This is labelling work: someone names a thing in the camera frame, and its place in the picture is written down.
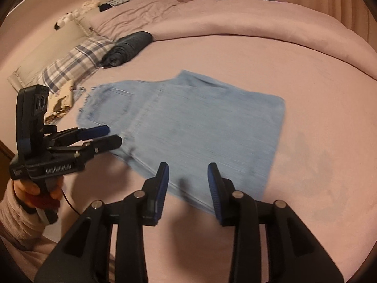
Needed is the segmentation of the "pink sleeved left forearm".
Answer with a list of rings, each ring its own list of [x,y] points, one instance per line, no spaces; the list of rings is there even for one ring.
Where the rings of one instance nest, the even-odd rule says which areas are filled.
[[[1,241],[8,255],[6,265],[16,266],[30,281],[34,281],[37,271],[56,246],[43,236],[44,230],[39,216],[21,206],[13,181],[8,181],[1,201]]]

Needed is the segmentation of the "person left hand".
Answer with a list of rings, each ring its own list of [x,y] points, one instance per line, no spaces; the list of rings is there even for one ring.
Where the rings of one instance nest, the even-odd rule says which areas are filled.
[[[53,181],[53,188],[48,194],[41,194],[40,188],[28,179],[13,181],[15,195],[27,207],[41,210],[55,210],[60,207],[63,197],[64,177],[60,176]]]

